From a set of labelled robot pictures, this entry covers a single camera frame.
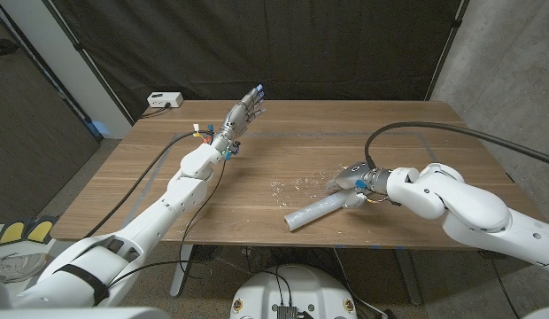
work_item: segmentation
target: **wooden table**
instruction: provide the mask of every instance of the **wooden table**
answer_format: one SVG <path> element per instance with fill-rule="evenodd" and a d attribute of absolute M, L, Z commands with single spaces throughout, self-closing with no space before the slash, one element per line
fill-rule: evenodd
<path fill-rule="evenodd" d="M 62 215 L 52 236 L 82 238 L 117 204 L 174 136 L 191 131 L 192 123 L 199 123 L 201 128 L 207 124 L 219 128 L 234 103 L 185 101 L 179 109 L 138 121 Z M 389 203 L 339 210 L 292 233 L 283 219 L 284 215 L 325 196 L 323 182 L 333 176 L 320 172 L 363 160 L 363 145 L 378 128 L 396 121 L 464 126 L 448 104 L 266 101 L 264 106 L 267 112 L 239 139 L 241 151 L 227 162 L 220 187 L 196 219 L 186 238 L 188 244 L 464 247 L 446 236 L 440 219 L 427 221 Z M 182 157 L 200 143 L 200 138 L 189 137 L 173 146 L 98 234 L 120 229 L 156 200 L 178 170 Z M 430 162 L 440 161 L 459 170 L 467 183 L 497 194 L 515 210 L 544 220 L 499 163 L 472 137 L 426 128 L 397 129 L 378 137 L 371 154 L 379 167 L 387 168 L 422 170 Z M 218 176 L 215 174 L 210 182 L 210 191 Z M 317 184 L 311 183 L 316 178 Z M 179 218 L 163 240 L 180 241 L 195 211 L 192 209 Z"/>

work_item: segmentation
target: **blue connector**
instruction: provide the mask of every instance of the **blue connector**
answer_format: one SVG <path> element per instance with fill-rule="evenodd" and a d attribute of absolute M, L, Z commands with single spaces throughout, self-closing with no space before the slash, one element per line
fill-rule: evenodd
<path fill-rule="evenodd" d="M 361 181 L 361 180 L 357 180 L 357 182 L 355 182 L 355 186 L 357 186 L 359 188 L 367 188 L 365 183 L 363 183 L 363 181 Z"/>

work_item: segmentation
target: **yellow object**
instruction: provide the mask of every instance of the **yellow object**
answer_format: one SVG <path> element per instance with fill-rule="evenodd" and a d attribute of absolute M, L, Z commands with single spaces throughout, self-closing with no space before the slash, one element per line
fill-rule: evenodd
<path fill-rule="evenodd" d="M 25 230 L 24 222 L 14 222 L 7 226 L 0 235 L 0 245 L 20 241 L 23 238 L 23 230 Z"/>
<path fill-rule="evenodd" d="M 195 137 L 200 137 L 201 135 L 198 133 L 198 131 L 200 130 L 200 125 L 199 124 L 194 124 L 194 130 L 196 131 L 196 133 L 194 133 L 194 136 Z"/>
<path fill-rule="evenodd" d="M 43 221 L 39 223 L 33 228 L 33 230 L 30 231 L 30 233 L 28 233 L 27 239 L 39 243 L 43 242 L 50 233 L 52 226 L 54 226 L 54 223 L 51 221 Z"/>

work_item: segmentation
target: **wire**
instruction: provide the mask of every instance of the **wire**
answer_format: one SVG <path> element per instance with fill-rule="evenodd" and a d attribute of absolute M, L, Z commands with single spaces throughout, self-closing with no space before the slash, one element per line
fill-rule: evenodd
<path fill-rule="evenodd" d="M 326 264 L 325 260 L 323 260 L 323 258 L 320 257 L 318 253 L 316 253 L 317 251 L 322 251 L 329 256 L 329 262 L 330 262 L 329 266 L 328 264 Z M 323 268 L 329 274 L 335 274 L 335 268 L 333 267 L 334 265 L 332 264 L 334 260 L 331 254 L 328 253 L 328 251 L 320 247 L 313 247 L 313 250 L 308 249 L 307 252 L 312 253 L 316 257 L 316 259 L 320 262 L 320 264 L 316 265 L 315 267 Z"/>
<path fill-rule="evenodd" d="M 371 142 L 373 142 L 373 140 L 377 136 L 379 136 L 382 132 L 387 131 L 389 129 L 393 129 L 393 128 L 437 128 L 437 129 L 448 130 L 448 131 L 464 134 L 464 135 L 467 135 L 467 136 L 477 137 L 477 138 L 482 139 L 484 141 L 491 142 L 491 143 L 494 143 L 496 145 L 506 147 L 509 150 L 519 152 L 519 153 L 524 154 L 526 156 L 529 156 L 533 159 L 541 160 L 544 163 L 549 164 L 549 155 L 544 154 L 542 152 L 532 150 L 528 147 L 524 147 L 524 146 L 519 145 L 519 144 L 515 144 L 513 142 L 504 140 L 504 139 L 496 137 L 496 136 L 492 136 L 492 135 L 489 135 L 489 134 L 486 134 L 486 133 L 478 132 L 478 131 L 473 130 L 473 129 L 460 128 L 460 127 L 457 127 L 457 126 L 444 124 L 444 123 L 409 121 L 409 122 L 392 123 L 392 124 L 383 126 L 382 128 L 379 128 L 375 133 L 373 133 L 367 139 L 367 142 L 365 143 L 365 160 L 367 161 L 367 165 L 369 166 L 369 168 L 371 168 L 371 169 L 376 168 L 376 165 L 373 162 L 373 160 L 371 159 L 371 156 L 369 156 L 369 145 L 371 145 Z"/>
<path fill-rule="evenodd" d="M 361 308 L 356 307 L 355 310 L 360 311 L 363 314 L 363 317 L 365 317 L 365 319 L 369 319 L 369 316 Z"/>
<path fill-rule="evenodd" d="M 381 199 L 378 199 L 378 200 L 372 200 L 372 199 L 367 198 L 367 201 L 368 201 L 369 203 L 371 203 L 371 204 L 381 204 L 381 203 L 383 203 L 385 200 L 388 200 L 388 199 L 389 199 L 389 197 L 388 197 L 388 196 L 385 196 L 385 197 L 383 197 L 383 198 L 381 198 Z"/>
<path fill-rule="evenodd" d="M 143 115 L 141 115 L 141 119 L 140 119 L 140 120 L 142 120 L 142 119 L 148 119 L 148 118 L 150 118 L 150 117 L 155 117 L 155 116 L 157 116 L 156 114 L 162 113 L 162 112 L 168 110 L 169 108 L 170 108 L 170 103 L 166 103 L 166 104 L 165 104 L 165 107 L 160 108 L 160 109 L 158 109 L 157 111 L 155 111 L 155 112 L 153 112 L 153 113 L 148 113 L 148 114 L 143 114 Z"/>
<path fill-rule="evenodd" d="M 255 272 L 251 271 L 251 263 L 249 262 L 249 246 L 245 247 L 245 257 L 247 258 L 247 268 L 249 269 L 249 272 L 252 275 L 258 274 L 258 273 L 255 273 Z M 266 271 L 266 270 L 260 271 L 259 273 L 264 272 L 264 273 L 268 273 L 268 274 L 272 274 L 272 275 L 276 276 L 276 283 L 278 284 L 278 292 L 281 294 L 281 307 L 284 307 L 284 301 L 282 299 L 281 282 L 278 280 L 278 278 L 280 277 L 282 280 L 284 280 L 284 283 L 286 283 L 286 287 L 289 289 L 289 307 L 291 307 L 292 306 L 292 295 L 290 294 L 290 286 L 289 286 L 289 283 L 286 281 L 286 279 L 284 279 L 282 276 L 280 276 L 278 274 L 279 266 L 280 265 L 276 265 L 276 271 L 274 273 L 270 272 L 270 271 Z"/>
<path fill-rule="evenodd" d="M 157 163 L 157 161 L 162 157 L 162 155 L 166 152 L 166 150 L 168 150 L 172 145 L 174 145 L 176 142 L 180 141 L 184 137 L 191 136 L 194 133 L 206 133 L 206 134 L 209 134 L 209 135 L 212 134 L 212 132 L 209 132 L 209 131 L 198 131 L 198 132 L 192 131 L 192 132 L 189 132 L 189 133 L 186 133 L 186 134 L 182 134 L 181 136 L 178 136 L 175 139 L 173 139 L 167 146 L 165 146 L 165 148 L 162 151 L 160 151 L 159 155 L 157 155 L 157 157 L 152 161 L 152 163 L 144 170 L 144 172 L 136 180 L 136 182 L 133 184 L 131 189 L 121 199 L 121 201 L 119 203 L 117 203 L 117 205 L 111 210 L 111 212 L 107 213 L 107 215 L 104 217 L 104 219 L 102 221 L 100 221 L 96 225 L 96 227 L 94 227 L 92 230 L 90 230 L 88 235 L 84 236 L 84 238 L 91 237 L 93 234 L 95 234 L 96 231 L 98 231 L 105 224 L 105 222 L 107 222 L 113 216 L 113 214 L 115 214 L 115 212 L 117 212 L 117 210 L 123 205 L 123 203 L 125 203 L 127 198 L 129 198 L 129 196 L 131 196 L 131 194 L 133 193 L 135 188 L 139 185 L 139 183 L 141 183 L 141 181 L 144 179 L 144 177 L 149 173 L 151 168 Z"/>
<path fill-rule="evenodd" d="M 182 236 L 182 241 L 180 243 L 180 251 L 178 252 L 178 257 L 179 257 L 178 259 L 179 260 L 182 258 L 182 247 L 184 246 L 184 239 L 186 239 L 186 236 L 188 235 L 189 226 L 192 224 L 192 222 L 196 218 L 197 214 L 202 210 L 202 208 L 204 208 L 205 204 L 207 204 L 207 202 L 210 200 L 210 198 L 212 198 L 213 194 L 218 189 L 218 186 L 220 186 L 221 178 L 223 177 L 223 172 L 225 171 L 225 163 L 226 163 L 226 161 L 224 160 L 223 161 L 223 167 L 221 169 L 220 179 L 218 179 L 218 183 L 215 184 L 215 188 L 213 188 L 213 191 L 210 194 L 210 197 L 208 197 L 205 200 L 204 204 L 196 211 L 196 213 L 192 216 L 192 219 L 189 220 L 188 225 L 186 225 L 186 229 L 184 230 L 184 235 Z M 182 269 L 183 273 L 186 273 L 186 269 L 184 269 L 184 265 L 180 264 L 180 268 Z M 204 279 L 204 278 L 200 278 L 200 277 L 190 276 L 189 274 L 186 274 L 186 275 L 188 275 L 190 278 L 194 278 L 194 279 Z"/>
<path fill-rule="evenodd" d="M 276 279 L 277 279 L 277 282 L 278 282 L 278 278 L 281 278 L 283 280 L 283 282 L 286 284 L 286 288 L 288 288 L 289 290 L 289 307 L 292 307 L 292 293 L 290 292 L 290 286 L 289 286 L 289 282 L 286 281 L 286 279 L 284 279 L 283 276 L 279 275 L 279 274 L 276 274 L 272 271 L 268 271 L 268 270 L 263 270 L 261 272 L 264 272 L 264 273 L 268 273 L 268 274 L 271 274 L 271 275 L 275 275 L 276 276 Z M 284 305 L 282 303 L 282 290 L 281 290 L 281 286 L 280 284 L 278 285 L 278 289 L 279 289 L 279 292 L 281 293 L 281 305 Z"/>
<path fill-rule="evenodd" d="M 345 275 L 344 265 L 342 264 L 342 261 L 339 259 L 339 255 L 337 254 L 336 248 L 334 248 L 334 253 L 336 254 L 337 262 L 339 263 L 339 268 L 342 270 L 342 274 L 344 274 L 345 284 L 347 284 L 347 290 L 353 296 L 353 298 L 355 298 L 358 302 L 362 303 L 363 305 L 365 305 L 365 306 L 373 309 L 374 311 L 378 312 L 379 314 L 381 314 L 381 318 L 388 319 L 389 317 L 387 316 L 387 314 L 385 314 L 383 311 L 379 310 L 378 308 L 371 306 L 368 302 L 362 300 L 361 298 L 359 298 L 355 294 L 355 292 L 353 292 L 353 289 L 352 289 L 351 285 L 349 284 L 349 280 L 347 279 L 347 276 Z"/>
<path fill-rule="evenodd" d="M 190 262 L 190 263 L 197 263 L 197 264 L 202 264 L 202 265 L 206 265 L 209 269 L 210 269 L 210 274 L 212 274 L 212 269 L 210 268 L 210 266 L 208 264 L 206 264 L 205 262 L 200 262 L 200 261 L 162 261 L 162 262 L 155 262 L 155 263 L 152 263 L 152 264 L 148 264 L 148 265 L 144 265 L 142 267 L 139 267 L 137 269 L 133 269 L 129 272 L 127 272 L 127 274 L 123 275 L 123 276 L 120 276 L 119 278 L 113 280 L 110 284 L 107 285 L 107 289 L 111 288 L 114 284 L 118 283 L 121 279 L 124 279 L 126 278 L 127 276 L 131 276 L 133 275 L 135 272 L 137 271 L 141 271 L 145 268 L 149 268 L 149 267 L 154 267 L 154 266 L 162 266 L 162 265 L 170 265 L 170 264 L 175 264 L 175 263 L 179 263 L 179 262 Z"/>
<path fill-rule="evenodd" d="M 491 265 L 493 266 L 493 269 L 495 269 L 495 274 L 497 274 L 497 279 L 499 280 L 501 289 L 503 289 L 503 293 L 505 293 L 505 297 L 506 297 L 506 301 L 508 301 L 508 305 L 511 306 L 511 309 L 513 309 L 514 316 L 516 316 L 517 319 L 520 319 L 521 317 L 516 313 L 516 310 L 514 309 L 511 299 L 508 298 L 508 294 L 506 293 L 506 289 L 505 289 L 505 286 L 503 285 L 503 281 L 501 280 L 501 276 L 499 275 L 499 271 L 497 270 L 497 267 L 495 267 L 495 261 L 491 260 Z"/>

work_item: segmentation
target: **white power strip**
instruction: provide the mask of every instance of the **white power strip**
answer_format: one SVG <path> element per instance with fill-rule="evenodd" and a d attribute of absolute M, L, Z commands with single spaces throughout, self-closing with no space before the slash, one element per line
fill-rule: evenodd
<path fill-rule="evenodd" d="M 165 107 L 166 103 L 170 103 L 170 107 L 180 107 L 184 98 L 180 92 L 152 92 L 147 101 L 150 107 Z"/>

